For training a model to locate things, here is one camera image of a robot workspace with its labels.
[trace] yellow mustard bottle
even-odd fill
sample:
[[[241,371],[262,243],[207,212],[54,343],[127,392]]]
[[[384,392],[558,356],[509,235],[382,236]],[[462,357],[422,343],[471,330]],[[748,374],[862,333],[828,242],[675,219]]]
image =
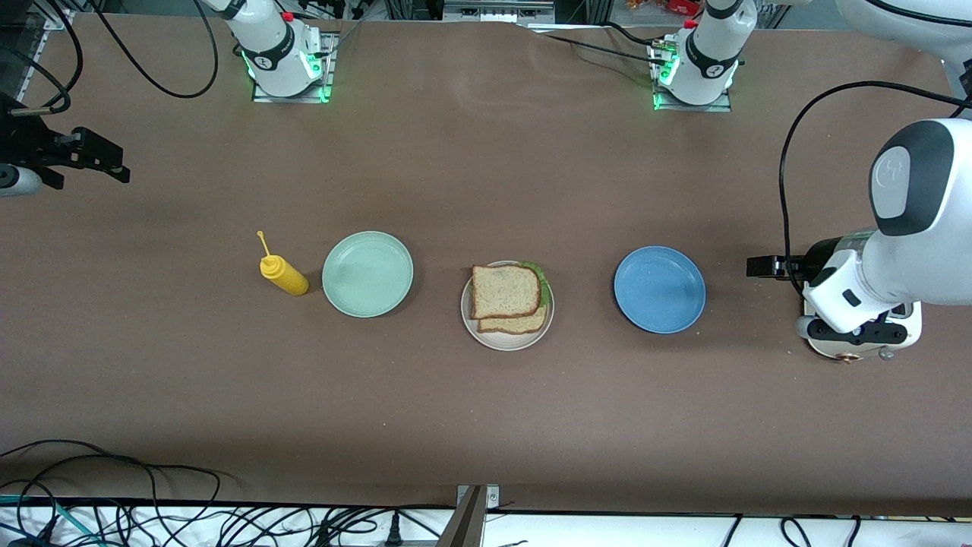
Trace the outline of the yellow mustard bottle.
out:
[[[304,277],[303,273],[298,272],[296,268],[284,260],[284,257],[270,254],[270,249],[266,247],[266,239],[263,238],[263,232],[257,232],[257,237],[260,238],[263,243],[263,250],[266,251],[266,256],[260,259],[260,273],[272,281],[274,285],[293,296],[306,293],[310,286],[307,277]]]

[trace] plate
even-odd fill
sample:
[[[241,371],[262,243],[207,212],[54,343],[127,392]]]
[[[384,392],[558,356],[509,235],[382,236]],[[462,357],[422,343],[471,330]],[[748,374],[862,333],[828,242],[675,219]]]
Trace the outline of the plate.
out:
[[[494,262],[489,266],[506,266],[506,265],[516,265],[519,262],[515,260],[500,260],[499,262]],[[499,351],[516,351],[517,349],[523,349],[525,347],[530,347],[537,343],[537,341],[543,338],[546,334],[547,329],[550,328],[550,322],[553,321],[553,289],[550,289],[550,308],[547,310],[546,320],[543,321],[543,326],[540,330],[535,333],[530,334],[507,334],[504,332],[490,332],[490,333],[480,333],[476,329],[479,328],[478,319],[469,319],[472,315],[472,277],[466,282],[466,288],[463,289],[463,297],[459,301],[459,313],[463,316],[463,323],[466,324],[466,330],[472,334],[472,337],[477,339],[480,344],[490,348],[497,349]]]
[[[687,329],[706,307],[706,283],[689,258],[669,247],[642,247],[614,274],[614,298],[639,327],[657,334]]]
[[[412,275],[412,257],[401,241],[384,232],[358,232],[330,251],[321,283],[339,311],[376,317],[404,300]]]

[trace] bread slice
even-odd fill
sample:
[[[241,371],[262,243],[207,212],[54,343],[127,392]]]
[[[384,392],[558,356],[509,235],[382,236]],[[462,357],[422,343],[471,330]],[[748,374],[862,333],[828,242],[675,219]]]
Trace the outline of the bread slice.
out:
[[[504,332],[507,334],[530,334],[543,328],[546,321],[547,306],[540,306],[537,312],[515,319],[479,319],[480,333]]]
[[[537,274],[522,266],[472,267],[472,318],[515,318],[540,307]]]

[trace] white plate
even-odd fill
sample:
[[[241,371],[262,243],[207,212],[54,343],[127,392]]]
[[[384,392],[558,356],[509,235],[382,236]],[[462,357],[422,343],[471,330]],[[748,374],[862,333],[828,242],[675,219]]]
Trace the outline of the white plate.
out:
[[[500,260],[499,262],[494,262],[489,266],[506,266],[506,265],[516,265],[519,264],[515,260]],[[490,333],[480,333],[477,329],[479,328],[478,319],[469,319],[472,315],[472,277],[466,282],[466,288],[463,289],[463,298],[459,302],[459,313],[463,316],[463,322],[466,323],[466,329],[472,334],[472,337],[477,339],[480,344],[490,348],[498,349],[499,351],[516,351],[517,349],[523,349],[524,347],[530,347],[537,343],[537,341],[543,338],[546,334],[547,329],[550,328],[550,321],[553,320],[553,289],[550,289],[550,308],[547,310],[546,320],[543,321],[543,326],[540,330],[535,333],[530,334],[507,334],[504,332],[490,332]]]

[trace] red object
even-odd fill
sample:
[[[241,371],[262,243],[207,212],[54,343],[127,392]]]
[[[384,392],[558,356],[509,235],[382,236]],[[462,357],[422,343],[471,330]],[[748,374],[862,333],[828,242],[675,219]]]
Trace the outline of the red object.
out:
[[[668,0],[665,3],[665,8],[670,12],[675,12],[677,14],[682,14],[688,17],[695,17],[702,7],[692,2],[692,0]]]

